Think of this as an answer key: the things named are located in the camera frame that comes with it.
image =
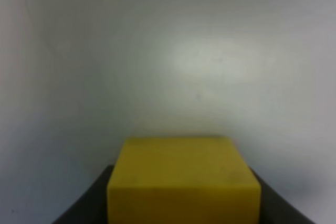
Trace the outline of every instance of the yellow box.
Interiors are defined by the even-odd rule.
[[[260,191],[227,138],[131,138],[108,184],[109,223],[257,224]]]

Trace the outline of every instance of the top face of yellow block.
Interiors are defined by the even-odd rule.
[[[224,137],[128,139],[109,182],[113,188],[258,185],[232,142]]]

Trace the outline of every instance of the yellow block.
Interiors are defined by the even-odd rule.
[[[227,138],[131,138],[108,184],[110,224],[257,224],[260,185]]]

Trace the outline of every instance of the yellow cube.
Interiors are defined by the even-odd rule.
[[[131,138],[108,184],[109,223],[257,224],[260,191],[227,138]]]

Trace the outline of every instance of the white backdrop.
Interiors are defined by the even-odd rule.
[[[51,223],[130,135],[228,135],[336,212],[336,0],[0,0],[0,222]]]

